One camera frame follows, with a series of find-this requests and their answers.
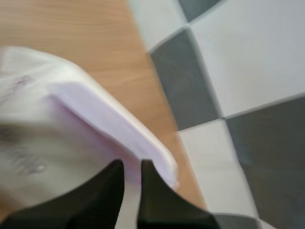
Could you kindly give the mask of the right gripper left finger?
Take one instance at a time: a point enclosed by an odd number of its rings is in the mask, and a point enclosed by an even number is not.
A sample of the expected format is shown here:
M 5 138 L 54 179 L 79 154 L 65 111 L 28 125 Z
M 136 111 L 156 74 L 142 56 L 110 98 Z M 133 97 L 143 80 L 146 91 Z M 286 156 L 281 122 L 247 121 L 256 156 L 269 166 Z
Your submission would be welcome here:
M 112 161 L 92 179 L 60 197 L 15 211 L 2 229 L 113 229 L 124 196 L 124 165 Z

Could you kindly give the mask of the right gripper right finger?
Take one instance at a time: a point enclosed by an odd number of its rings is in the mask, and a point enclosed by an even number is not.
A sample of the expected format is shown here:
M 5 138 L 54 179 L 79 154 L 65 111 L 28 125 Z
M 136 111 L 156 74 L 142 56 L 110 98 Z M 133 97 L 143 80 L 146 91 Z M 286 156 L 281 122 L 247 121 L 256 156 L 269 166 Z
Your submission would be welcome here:
M 141 162 L 139 229 L 219 229 L 215 217 L 172 190 L 151 160 Z

